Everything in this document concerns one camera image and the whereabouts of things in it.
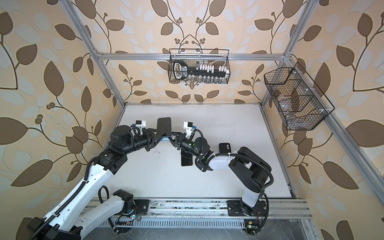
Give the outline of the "black smartphone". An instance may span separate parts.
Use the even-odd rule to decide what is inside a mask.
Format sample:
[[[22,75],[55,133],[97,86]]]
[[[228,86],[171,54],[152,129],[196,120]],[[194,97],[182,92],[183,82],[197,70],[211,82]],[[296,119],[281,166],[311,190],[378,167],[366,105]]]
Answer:
[[[157,133],[162,134],[162,137],[170,137],[172,135],[172,120],[170,117],[158,119]]]

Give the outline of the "black phone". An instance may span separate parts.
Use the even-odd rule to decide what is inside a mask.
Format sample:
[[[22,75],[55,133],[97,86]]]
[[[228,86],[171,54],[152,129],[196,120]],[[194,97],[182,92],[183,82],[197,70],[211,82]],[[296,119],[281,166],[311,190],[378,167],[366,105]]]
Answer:
[[[193,155],[186,151],[181,150],[181,166],[187,167],[193,165]]]

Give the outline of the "black phone case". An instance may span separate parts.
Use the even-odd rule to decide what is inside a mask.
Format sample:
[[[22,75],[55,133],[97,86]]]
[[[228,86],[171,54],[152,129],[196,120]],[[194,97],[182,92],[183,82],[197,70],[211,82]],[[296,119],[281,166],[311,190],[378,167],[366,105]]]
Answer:
[[[232,152],[232,149],[231,149],[230,143],[220,143],[219,144],[219,153],[220,154],[227,154],[227,153],[231,153],[231,152]]]

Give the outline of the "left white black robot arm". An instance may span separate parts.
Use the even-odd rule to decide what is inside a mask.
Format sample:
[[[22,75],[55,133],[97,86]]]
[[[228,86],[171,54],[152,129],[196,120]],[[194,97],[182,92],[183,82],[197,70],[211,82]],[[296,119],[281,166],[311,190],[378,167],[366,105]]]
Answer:
[[[133,134],[134,127],[118,126],[111,134],[109,146],[94,157],[86,167],[83,180],[43,218],[35,217],[28,224],[31,240],[82,240],[104,221],[120,214],[135,220],[146,212],[135,204],[133,195],[118,190],[99,206],[83,213],[95,195],[100,196],[105,183],[127,161],[127,155],[154,148],[165,132],[143,128]]]

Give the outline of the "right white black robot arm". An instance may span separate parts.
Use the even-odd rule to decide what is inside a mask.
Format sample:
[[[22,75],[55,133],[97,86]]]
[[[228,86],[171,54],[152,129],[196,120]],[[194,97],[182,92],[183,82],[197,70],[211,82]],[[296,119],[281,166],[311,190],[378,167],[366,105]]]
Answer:
[[[257,235],[266,224],[269,216],[269,199],[265,193],[266,188],[274,183],[271,166],[247,147],[241,147],[232,153],[229,144],[223,144],[225,152],[211,151],[207,140],[200,130],[196,130],[200,137],[193,141],[193,135],[187,137],[186,133],[172,132],[168,137],[170,143],[181,151],[182,162],[188,166],[195,166],[203,173],[214,170],[231,170],[245,186],[239,206],[235,210],[249,217],[259,214],[258,201],[265,199],[265,217],[260,224],[248,224],[244,231],[248,235]]]

